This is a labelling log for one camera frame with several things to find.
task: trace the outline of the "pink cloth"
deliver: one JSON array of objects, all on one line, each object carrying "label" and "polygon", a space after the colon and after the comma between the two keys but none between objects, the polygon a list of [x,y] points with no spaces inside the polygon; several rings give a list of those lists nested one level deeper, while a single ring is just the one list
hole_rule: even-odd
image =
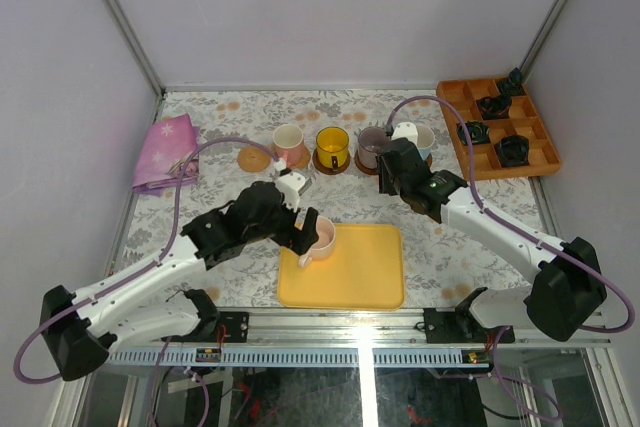
[{"label": "pink cloth", "polygon": [[[191,125],[189,114],[153,124],[134,172],[134,192],[160,195],[162,189],[174,187],[184,161],[198,148],[199,130]],[[187,166],[183,184],[195,182],[198,172],[195,158]]]}]

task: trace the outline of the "wooden compartment tray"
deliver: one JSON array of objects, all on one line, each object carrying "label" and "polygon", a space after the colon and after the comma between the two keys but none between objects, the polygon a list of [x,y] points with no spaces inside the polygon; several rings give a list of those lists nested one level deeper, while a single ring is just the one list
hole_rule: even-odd
[{"label": "wooden compartment tray", "polygon": [[[529,91],[525,95],[512,97],[509,118],[483,120],[476,101],[482,97],[494,97],[500,92],[496,81],[501,77],[444,80],[438,84],[438,97],[448,100],[465,121],[479,120],[489,126],[490,144],[474,145],[477,180],[505,179],[509,177],[533,177],[553,174],[562,166],[562,160],[553,145],[547,128],[542,122]],[[462,175],[469,180],[469,147],[458,138],[458,119],[442,106],[444,120],[453,142]],[[495,144],[509,135],[519,134],[529,139],[529,165],[502,167],[495,151]]]}]

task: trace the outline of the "black object in tray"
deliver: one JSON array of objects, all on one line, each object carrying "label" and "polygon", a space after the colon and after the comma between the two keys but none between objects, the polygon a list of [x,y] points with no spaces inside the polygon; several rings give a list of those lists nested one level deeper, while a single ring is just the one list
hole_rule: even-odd
[{"label": "black object in tray", "polygon": [[522,135],[510,135],[495,145],[502,167],[529,165],[529,139]]},{"label": "black object in tray", "polygon": [[[489,126],[484,122],[480,122],[479,120],[471,120],[469,122],[465,122],[465,125],[467,126],[467,130],[469,130],[471,143],[473,145],[488,144],[489,142],[491,142],[489,140]],[[461,124],[458,124],[456,131],[458,132],[458,138],[460,139],[460,141],[464,145],[467,145],[467,139],[464,136]]]},{"label": "black object in tray", "polygon": [[522,88],[522,72],[520,72],[518,68],[513,69],[506,79],[496,81],[496,85],[501,94],[511,97],[525,95],[524,89]]},{"label": "black object in tray", "polygon": [[511,97],[505,94],[496,97],[483,97],[476,101],[480,115],[484,120],[508,119],[511,103]]}]

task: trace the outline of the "white cup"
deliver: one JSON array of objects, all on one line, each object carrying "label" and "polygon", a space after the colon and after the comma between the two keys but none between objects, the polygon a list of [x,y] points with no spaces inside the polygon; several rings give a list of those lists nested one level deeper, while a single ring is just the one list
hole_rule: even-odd
[{"label": "white cup", "polygon": [[304,135],[297,125],[284,124],[273,132],[273,144],[278,156],[285,160],[287,167],[300,162],[304,154]]},{"label": "white cup", "polygon": [[416,124],[416,129],[418,130],[418,152],[420,152],[420,157],[422,160],[426,160],[433,150],[433,144],[436,142],[436,135],[433,133],[429,127],[424,124]]},{"label": "white cup", "polygon": [[336,226],[329,219],[318,216],[316,232],[318,233],[318,241],[298,260],[298,266],[302,268],[308,267],[312,260],[326,259],[336,246]]}]

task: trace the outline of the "floral tablecloth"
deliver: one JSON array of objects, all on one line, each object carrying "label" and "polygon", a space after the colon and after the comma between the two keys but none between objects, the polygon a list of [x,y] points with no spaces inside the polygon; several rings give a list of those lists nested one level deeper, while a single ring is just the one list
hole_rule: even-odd
[{"label": "floral tablecloth", "polygon": [[[185,112],[200,127],[200,142],[220,135],[240,135],[269,144],[271,134],[283,123],[299,125],[305,143],[313,151],[316,134],[337,125],[350,135],[350,151],[356,152],[357,134],[367,126],[383,126],[391,109],[407,97],[425,91],[314,91],[314,92],[215,92],[171,93],[162,117]],[[460,168],[435,103],[414,102],[402,109],[396,122],[428,124],[436,135],[433,170]],[[200,157],[200,178],[182,191],[180,225],[213,207],[221,206],[255,180],[269,180],[270,167],[251,174],[237,165],[241,145],[211,147]],[[464,234],[410,211],[398,197],[378,194],[377,177],[362,174],[354,162],[342,174],[327,176],[313,163],[304,170],[312,187],[303,206],[316,207],[337,222],[389,223],[403,234],[406,278],[404,307],[452,306],[472,289],[487,286],[504,289],[524,285],[520,275],[495,254]],[[522,222],[541,229],[541,221],[527,179],[482,181],[479,190],[487,200]],[[140,196],[124,253],[116,270],[131,265],[164,246],[171,229],[174,189],[160,197]],[[280,307],[276,294],[279,248],[272,242],[247,246],[244,253],[199,277],[183,279],[151,302],[160,302],[184,288],[206,288],[219,306]]]}]

